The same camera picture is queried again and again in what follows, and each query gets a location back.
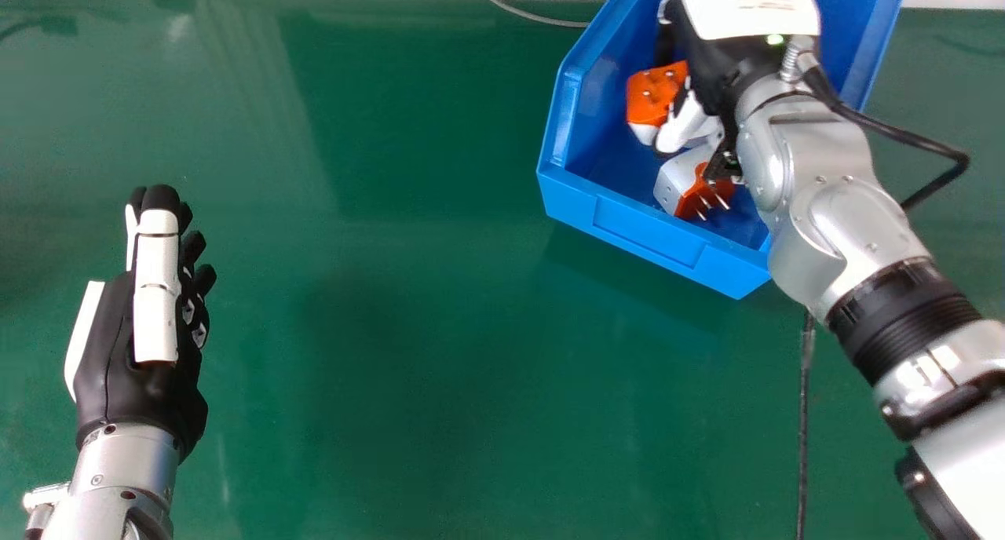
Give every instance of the metal pin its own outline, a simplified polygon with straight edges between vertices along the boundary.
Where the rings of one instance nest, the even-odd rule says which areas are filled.
[[[726,200],[723,197],[719,196],[719,193],[716,193],[716,200],[718,200],[719,204],[722,204],[723,208],[725,208],[726,210],[730,209],[730,205],[726,204]]]

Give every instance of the robotic arm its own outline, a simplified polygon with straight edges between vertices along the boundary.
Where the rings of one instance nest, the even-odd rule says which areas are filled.
[[[815,3],[660,8],[690,79],[655,145],[683,145],[694,105],[722,121],[719,151],[735,154],[771,231],[772,278],[834,333],[909,443],[895,473],[922,524],[934,538],[1005,538],[1005,327],[940,273],[877,181],[819,67]]]
[[[24,496],[26,539],[172,538],[175,473],[206,427],[196,385],[216,281],[212,266],[195,267],[204,236],[179,239],[191,220],[166,185],[130,197],[126,272],[87,285],[66,352],[76,470]]]

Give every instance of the blue bin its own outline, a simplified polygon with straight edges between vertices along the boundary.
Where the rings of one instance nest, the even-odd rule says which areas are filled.
[[[741,299],[769,279],[768,228],[749,193],[693,224],[652,195],[662,161],[625,125],[625,82],[653,63],[660,0],[608,0],[562,62],[538,180],[548,215],[719,293]],[[817,0],[823,65],[862,109],[901,0]]]

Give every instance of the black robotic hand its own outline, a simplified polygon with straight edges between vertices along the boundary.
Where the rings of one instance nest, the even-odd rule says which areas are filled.
[[[140,187],[130,197],[126,272],[89,284],[66,354],[77,447],[93,430],[122,422],[172,433],[182,460],[202,437],[204,300],[216,273],[208,264],[195,267],[206,247],[202,233],[179,241],[191,221],[191,209],[167,185]]]

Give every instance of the green table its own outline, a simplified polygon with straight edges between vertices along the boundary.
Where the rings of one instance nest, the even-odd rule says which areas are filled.
[[[596,4],[539,4],[585,17]],[[1002,13],[907,12],[870,112],[973,150],[914,222],[1002,300]],[[67,479],[62,360],[176,185],[220,273],[179,538],[786,538],[800,312],[550,221],[535,162],[577,33],[476,0],[0,0],[0,535]],[[875,142],[902,195],[944,166]],[[921,537],[829,336],[811,538]]]

